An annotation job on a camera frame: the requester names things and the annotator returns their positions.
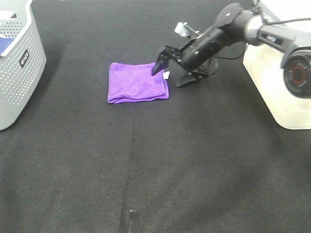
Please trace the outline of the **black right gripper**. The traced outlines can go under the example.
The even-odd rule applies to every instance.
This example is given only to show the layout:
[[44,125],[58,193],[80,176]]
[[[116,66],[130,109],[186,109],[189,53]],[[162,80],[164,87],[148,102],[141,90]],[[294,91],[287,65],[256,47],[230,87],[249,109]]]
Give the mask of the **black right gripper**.
[[172,59],[186,71],[177,79],[176,87],[195,84],[197,80],[209,76],[208,72],[200,66],[229,43],[230,37],[224,30],[211,26],[180,49],[166,46],[163,54],[158,56],[151,70],[151,75],[154,76],[168,68],[169,60]]

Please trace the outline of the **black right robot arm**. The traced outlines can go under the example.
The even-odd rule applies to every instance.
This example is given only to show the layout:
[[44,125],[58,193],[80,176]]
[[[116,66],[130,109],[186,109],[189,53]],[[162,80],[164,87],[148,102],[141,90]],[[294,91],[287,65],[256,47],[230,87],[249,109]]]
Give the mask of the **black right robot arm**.
[[268,22],[259,6],[245,10],[237,2],[223,8],[203,33],[180,22],[175,32],[189,41],[179,49],[163,46],[151,75],[168,68],[169,61],[174,60],[186,71],[178,86],[199,83],[210,76],[203,63],[216,57],[224,47],[241,41],[253,46],[265,44],[283,53],[280,68],[289,92],[299,98],[310,98],[311,34],[284,24]]

